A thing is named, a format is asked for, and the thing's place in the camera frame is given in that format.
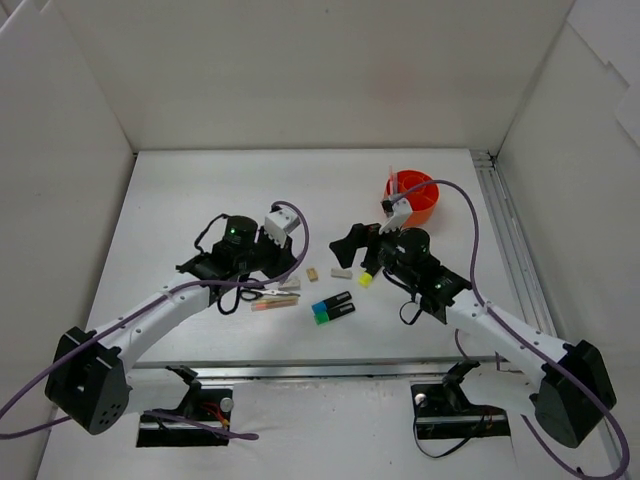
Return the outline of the orange slim highlighter pen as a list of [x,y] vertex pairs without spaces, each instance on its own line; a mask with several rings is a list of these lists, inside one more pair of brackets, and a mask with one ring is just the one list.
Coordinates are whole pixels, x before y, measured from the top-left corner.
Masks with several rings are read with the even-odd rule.
[[267,311],[278,308],[297,306],[299,299],[293,297],[274,297],[259,299],[251,303],[252,312]]

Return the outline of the yellow slim highlighter pen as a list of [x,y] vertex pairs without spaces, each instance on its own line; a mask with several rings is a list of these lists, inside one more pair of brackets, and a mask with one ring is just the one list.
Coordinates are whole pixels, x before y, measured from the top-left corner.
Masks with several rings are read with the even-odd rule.
[[299,296],[297,295],[262,296],[261,298],[251,302],[251,308],[254,310],[266,310],[295,306],[298,302]]

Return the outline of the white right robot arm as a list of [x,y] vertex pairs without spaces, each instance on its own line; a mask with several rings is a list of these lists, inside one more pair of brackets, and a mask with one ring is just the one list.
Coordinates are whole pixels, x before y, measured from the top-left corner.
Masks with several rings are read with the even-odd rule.
[[362,267],[382,270],[418,297],[424,313],[480,340],[517,367],[530,384],[523,414],[533,414],[555,441],[577,448],[617,403],[599,349],[586,340],[571,344],[547,335],[495,304],[479,301],[469,280],[430,252],[430,236],[419,228],[382,232],[380,225],[351,227],[329,245],[349,268],[359,249]]

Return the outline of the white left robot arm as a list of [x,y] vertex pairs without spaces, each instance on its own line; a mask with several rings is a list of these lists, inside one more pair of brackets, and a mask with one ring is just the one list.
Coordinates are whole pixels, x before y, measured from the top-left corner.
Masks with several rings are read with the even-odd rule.
[[137,361],[253,273],[280,281],[298,266],[291,234],[307,222],[292,208],[275,207],[262,225],[240,215],[224,219],[222,238],[177,266],[172,280],[142,305],[98,329],[74,327],[60,338],[45,394],[89,434],[105,432],[129,413],[180,420],[195,415],[201,391],[195,372],[167,367],[157,380],[137,380]]

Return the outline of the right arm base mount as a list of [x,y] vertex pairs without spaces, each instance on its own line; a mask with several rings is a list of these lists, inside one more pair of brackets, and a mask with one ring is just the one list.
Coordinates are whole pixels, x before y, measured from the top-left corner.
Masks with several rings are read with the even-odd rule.
[[418,440],[471,440],[509,437],[504,410],[487,404],[471,403],[461,384],[481,364],[462,361],[455,364],[440,383],[412,384],[414,427]]

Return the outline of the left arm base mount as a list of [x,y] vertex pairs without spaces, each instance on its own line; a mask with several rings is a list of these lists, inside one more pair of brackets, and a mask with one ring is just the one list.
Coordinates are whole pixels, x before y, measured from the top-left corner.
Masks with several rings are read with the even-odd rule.
[[[164,369],[171,379],[179,378],[188,386],[186,396],[174,408],[159,407],[174,416],[229,430],[234,407],[233,388],[229,385],[206,385],[198,374],[185,366]],[[229,439],[176,420],[141,415],[136,440],[137,448],[223,447]]]

